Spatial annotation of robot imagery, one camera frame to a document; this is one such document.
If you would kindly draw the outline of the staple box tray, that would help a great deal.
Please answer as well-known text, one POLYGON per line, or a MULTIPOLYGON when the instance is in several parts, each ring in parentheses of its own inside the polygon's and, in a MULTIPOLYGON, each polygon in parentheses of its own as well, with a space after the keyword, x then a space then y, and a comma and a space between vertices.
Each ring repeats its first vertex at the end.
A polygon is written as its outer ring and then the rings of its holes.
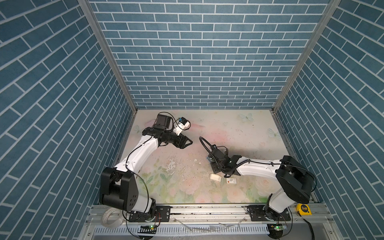
POLYGON ((216 174, 210 174, 209 178, 215 182, 220 182, 222 180, 222 177, 216 174))

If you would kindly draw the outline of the white staple box sleeve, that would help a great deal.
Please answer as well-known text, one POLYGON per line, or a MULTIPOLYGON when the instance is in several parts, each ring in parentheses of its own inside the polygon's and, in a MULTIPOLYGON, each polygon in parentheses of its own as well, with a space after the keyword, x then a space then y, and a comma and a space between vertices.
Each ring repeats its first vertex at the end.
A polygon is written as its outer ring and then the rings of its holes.
POLYGON ((227 178, 226 183, 227 184, 237 184, 237 179, 236 178, 227 178))

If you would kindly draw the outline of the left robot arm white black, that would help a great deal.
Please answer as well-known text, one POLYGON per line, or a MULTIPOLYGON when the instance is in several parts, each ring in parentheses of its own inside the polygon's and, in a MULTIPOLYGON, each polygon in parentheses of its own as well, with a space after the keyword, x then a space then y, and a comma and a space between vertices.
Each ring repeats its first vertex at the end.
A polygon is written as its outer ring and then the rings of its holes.
POLYGON ((127 213, 138 212, 153 218, 156 214, 156 201, 140 195, 136 178, 149 156, 160 146, 169 144, 184 149, 193 141, 182 134, 191 127, 184 117, 174 118, 170 113, 161 112, 154 124, 142 131, 142 137, 128 156, 112 168, 105 168, 101 174, 100 204, 127 213))

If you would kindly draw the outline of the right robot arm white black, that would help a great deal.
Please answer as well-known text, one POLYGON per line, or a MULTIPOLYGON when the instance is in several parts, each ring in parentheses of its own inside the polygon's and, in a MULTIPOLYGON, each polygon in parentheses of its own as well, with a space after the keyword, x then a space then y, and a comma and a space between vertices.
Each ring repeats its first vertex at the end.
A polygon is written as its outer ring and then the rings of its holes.
POLYGON ((216 145, 206 148, 208 160, 214 173, 222 172, 226 178, 236 176, 256 176, 273 180, 280 184, 275 193, 268 196, 263 207, 265 216, 278 220, 282 213, 294 203, 308 204, 314 189, 316 177, 291 156, 281 160, 255 160, 239 155, 228 156, 216 145))

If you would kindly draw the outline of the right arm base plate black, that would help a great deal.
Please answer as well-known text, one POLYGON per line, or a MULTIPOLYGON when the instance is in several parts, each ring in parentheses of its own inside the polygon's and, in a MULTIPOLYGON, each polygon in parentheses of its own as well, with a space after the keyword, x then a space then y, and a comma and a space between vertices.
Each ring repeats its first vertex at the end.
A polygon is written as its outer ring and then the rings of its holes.
POLYGON ((262 221, 290 221, 292 219, 291 214, 286 208, 282 213, 278 213, 272 210, 268 206, 262 205, 249 205, 246 207, 247 213, 250 215, 252 222, 262 222, 262 221))

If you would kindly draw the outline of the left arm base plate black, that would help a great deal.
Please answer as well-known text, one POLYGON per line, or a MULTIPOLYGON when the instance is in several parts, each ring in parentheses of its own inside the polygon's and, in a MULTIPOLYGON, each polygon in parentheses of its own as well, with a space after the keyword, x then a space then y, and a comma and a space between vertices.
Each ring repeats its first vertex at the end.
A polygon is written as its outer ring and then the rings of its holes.
POLYGON ((155 218, 157 222, 169 222, 171 215, 171 206, 156 206, 151 207, 148 213, 132 212, 127 218, 129 222, 153 222, 155 218))

